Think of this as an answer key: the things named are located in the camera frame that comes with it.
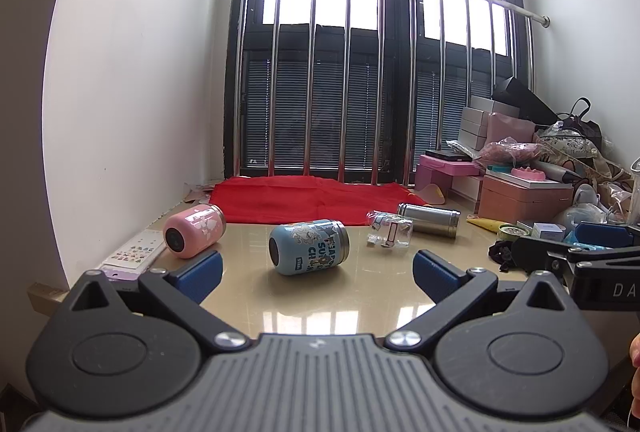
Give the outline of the person's hand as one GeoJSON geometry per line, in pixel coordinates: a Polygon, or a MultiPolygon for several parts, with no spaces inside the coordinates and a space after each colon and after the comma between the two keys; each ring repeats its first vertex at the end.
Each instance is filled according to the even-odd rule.
{"type": "Polygon", "coordinates": [[[634,337],[629,346],[629,358],[634,367],[634,378],[631,380],[632,403],[629,415],[640,419],[640,334],[634,337]]]}

